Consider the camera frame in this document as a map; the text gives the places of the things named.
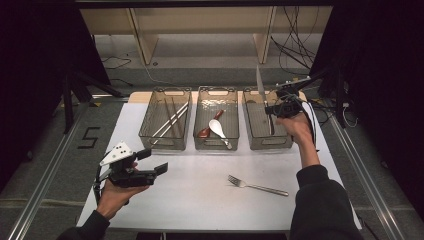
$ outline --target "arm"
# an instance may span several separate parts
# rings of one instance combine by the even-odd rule
[[[305,114],[279,118],[277,124],[283,124],[299,145],[302,162],[290,239],[362,239],[345,189],[320,165]]]
[[[100,198],[97,209],[93,211],[84,225],[80,228],[74,227],[63,232],[60,240],[95,240],[101,239],[112,219],[119,209],[135,194],[140,193],[149,186],[120,188],[106,180],[105,187]]]

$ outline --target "plastic container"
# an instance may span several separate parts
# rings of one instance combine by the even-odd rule
[[[223,133],[231,144],[231,149],[212,130],[209,137],[199,137],[199,132],[209,127],[209,121],[220,111],[224,112],[219,117]],[[197,150],[223,150],[236,151],[238,147],[239,116],[238,96],[235,87],[199,87],[197,100],[196,120],[193,131],[194,144]]]
[[[145,148],[185,150],[191,98],[190,88],[154,89],[139,132]]]
[[[269,105],[277,100],[275,89],[264,86]],[[246,87],[243,90],[243,112],[251,150],[291,148],[293,141],[283,125],[275,124],[276,116],[272,116],[275,134],[269,134],[268,117],[265,105],[257,87]]]

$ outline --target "black sleeve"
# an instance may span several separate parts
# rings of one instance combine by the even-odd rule
[[[313,165],[297,173],[299,191],[290,239],[363,239],[353,221],[345,189],[328,178],[327,169]]]
[[[57,238],[58,240],[96,240],[101,239],[109,227],[109,221],[99,212],[93,211],[83,226],[73,227]]]

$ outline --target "gray floor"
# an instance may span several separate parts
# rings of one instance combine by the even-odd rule
[[[285,39],[284,35],[274,37],[277,41]],[[320,35],[314,34],[306,42],[307,47],[315,52],[319,41]],[[131,87],[122,81],[113,80],[112,86],[123,93],[148,91],[155,86],[169,85],[168,83],[189,85],[194,89],[200,85],[232,85],[241,88],[256,84],[255,71],[258,62],[251,35],[161,35],[152,63],[147,69],[141,64],[131,36],[98,36],[96,43],[103,59],[111,56],[131,59],[125,66],[107,70],[111,79],[125,80],[134,85]],[[127,61],[110,59],[104,62],[104,65],[107,68],[114,68],[125,62]],[[289,59],[286,61],[285,56],[281,57],[281,64],[285,68],[307,73],[307,70],[301,69],[296,62]],[[299,77],[281,70],[279,51],[272,44],[267,63],[261,65],[261,72],[265,84],[281,83]],[[318,86],[319,82],[305,89],[306,96],[318,98],[316,94]],[[103,93],[96,88],[90,90],[93,94]],[[98,100],[98,102],[101,102],[100,106],[91,105],[86,110],[81,110],[81,118],[69,148],[29,225],[25,239],[55,239],[66,228],[75,225],[91,187],[96,165],[104,154],[124,103],[118,100]],[[320,121],[324,121],[326,116],[331,116],[331,113],[324,114],[318,109],[316,114]],[[355,119],[351,113],[348,113],[347,117]],[[337,123],[330,119],[322,125],[322,130],[352,205],[379,239],[389,239],[390,234],[386,233],[378,218],[334,124]],[[78,147],[91,144],[91,141],[83,140],[89,127],[100,128],[90,131],[92,134],[90,136],[95,136],[98,140],[94,148],[80,149]],[[44,170],[64,137],[63,130],[64,109],[58,106],[48,127],[34,146],[33,160],[21,164],[0,194],[0,239],[7,238],[42,179]],[[394,215],[405,239],[422,239],[424,236],[422,220],[403,195],[390,170],[381,166],[380,156],[361,127],[360,121],[354,128],[347,127],[346,132],[371,173],[373,182]],[[374,239],[365,227],[361,233],[365,239]],[[105,239],[135,239],[135,236],[136,233],[108,230]]]

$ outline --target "knife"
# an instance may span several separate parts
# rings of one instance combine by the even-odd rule
[[[256,65],[256,82],[258,84],[258,92],[262,96],[262,100],[264,101],[265,107],[268,107],[268,101],[265,96],[264,85],[262,84],[261,73],[259,72],[259,66]],[[272,122],[272,116],[268,115],[268,127],[269,127],[269,135],[275,134],[274,124]]]

